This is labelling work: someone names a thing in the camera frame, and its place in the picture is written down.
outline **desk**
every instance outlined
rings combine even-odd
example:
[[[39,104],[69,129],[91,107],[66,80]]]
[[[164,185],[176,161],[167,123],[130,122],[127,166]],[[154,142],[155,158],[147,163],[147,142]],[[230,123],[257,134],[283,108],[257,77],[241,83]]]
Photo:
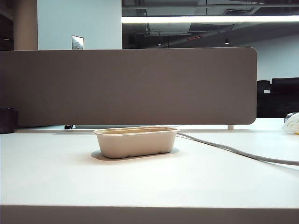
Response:
[[[299,135],[283,133],[282,125],[257,119],[235,130],[180,128],[249,153],[299,160]],[[1,221],[298,223],[299,168],[180,137],[169,154],[111,160],[88,132],[19,130],[1,136]]]

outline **exposed ceiling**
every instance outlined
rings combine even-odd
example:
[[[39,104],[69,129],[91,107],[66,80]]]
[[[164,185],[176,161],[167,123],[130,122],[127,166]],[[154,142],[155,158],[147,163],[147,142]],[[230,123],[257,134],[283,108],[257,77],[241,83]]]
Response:
[[[122,16],[298,15],[299,0],[123,0]],[[123,48],[212,47],[288,35],[298,24],[123,24]]]
[[[0,50],[14,49],[13,1],[0,0]]]

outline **gray cable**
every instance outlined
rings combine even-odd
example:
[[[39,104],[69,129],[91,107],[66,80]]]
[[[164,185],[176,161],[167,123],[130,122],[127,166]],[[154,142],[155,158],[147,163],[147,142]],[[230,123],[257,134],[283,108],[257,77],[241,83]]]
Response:
[[[197,138],[194,138],[190,135],[183,134],[183,133],[180,133],[180,132],[178,132],[177,135],[185,136],[190,140],[197,141],[197,142],[200,142],[200,143],[204,143],[204,144],[214,146],[214,147],[217,147],[217,148],[221,148],[221,149],[230,151],[232,153],[236,153],[236,154],[239,154],[239,155],[249,157],[249,158],[254,159],[254,160],[299,166],[299,161],[278,160],[278,159],[267,158],[267,157],[263,157],[263,156],[259,156],[259,155],[253,155],[253,154],[250,154],[250,153],[246,153],[246,152],[240,151],[238,149],[235,149],[235,148],[232,148],[232,147],[229,147],[229,146],[225,146],[225,145],[221,145],[221,144],[212,143],[212,142],[209,142],[209,141],[204,141],[204,140],[201,140],[201,139],[197,139]]]

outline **light switch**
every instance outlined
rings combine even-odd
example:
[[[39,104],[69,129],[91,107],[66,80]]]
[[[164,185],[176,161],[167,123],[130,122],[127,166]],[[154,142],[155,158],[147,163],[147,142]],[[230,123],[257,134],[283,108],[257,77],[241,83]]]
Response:
[[[83,50],[84,49],[84,38],[80,36],[71,37],[71,45],[73,50]]]

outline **beige tray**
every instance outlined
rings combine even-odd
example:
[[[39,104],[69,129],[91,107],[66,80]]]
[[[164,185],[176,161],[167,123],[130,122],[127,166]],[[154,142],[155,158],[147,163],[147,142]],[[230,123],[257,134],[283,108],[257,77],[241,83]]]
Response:
[[[164,126],[109,128],[93,131],[101,153],[118,159],[157,153],[169,153],[179,130]]]

